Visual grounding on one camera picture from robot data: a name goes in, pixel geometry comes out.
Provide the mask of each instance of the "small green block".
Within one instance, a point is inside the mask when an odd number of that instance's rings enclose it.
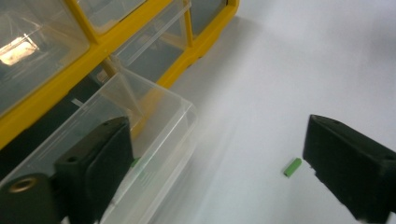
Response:
[[[300,158],[296,158],[289,166],[285,169],[283,174],[287,177],[291,177],[294,172],[300,167],[302,160]]]
[[[140,158],[134,159],[134,162],[132,162],[131,167],[134,167],[139,160],[140,160]]]

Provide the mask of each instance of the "white surface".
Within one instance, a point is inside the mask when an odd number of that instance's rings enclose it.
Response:
[[[199,143],[152,223],[358,223],[306,162],[281,172],[309,114],[396,149],[395,85],[394,1],[241,1],[172,88],[198,109]]]

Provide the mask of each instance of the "screw hole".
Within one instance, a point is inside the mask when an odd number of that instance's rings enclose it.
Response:
[[[69,159],[67,159],[68,162],[76,162],[78,161],[77,157],[70,157]]]
[[[34,186],[35,182],[37,182],[37,179],[35,179],[33,177],[24,178],[24,179],[18,181],[17,183],[13,184],[11,186],[11,188],[9,188],[9,192],[11,192],[11,193],[23,192],[27,189],[30,189],[32,186]]]

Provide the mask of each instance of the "yellow storage rack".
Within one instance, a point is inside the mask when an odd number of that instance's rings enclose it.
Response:
[[[6,146],[23,130],[35,123],[97,65],[101,64],[105,69],[108,68],[106,66],[107,57],[172,2],[172,0],[147,0],[109,31],[98,35],[78,6],[78,1],[64,1],[89,39],[90,48],[78,60],[71,63],[0,118],[0,148]],[[188,66],[203,57],[216,42],[225,25],[234,16],[238,6],[239,0],[228,0],[226,7],[198,36],[192,34],[191,13],[187,11],[185,21],[188,47],[157,83],[169,88]]]

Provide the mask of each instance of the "transparent plastic bin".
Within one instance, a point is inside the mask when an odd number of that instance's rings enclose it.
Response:
[[[0,185],[30,173],[53,175],[53,163],[71,146],[120,116],[130,120],[134,157],[140,160],[124,177],[101,223],[148,223],[195,150],[191,132],[197,118],[190,102],[124,69]]]
[[[176,61],[187,47],[184,13],[191,3],[175,0],[112,55],[111,60],[152,82]]]
[[[191,26],[198,36],[206,26],[227,6],[227,0],[191,0]]]
[[[2,1],[0,116],[88,47],[63,1]]]
[[[78,0],[98,34],[105,33],[146,0]]]

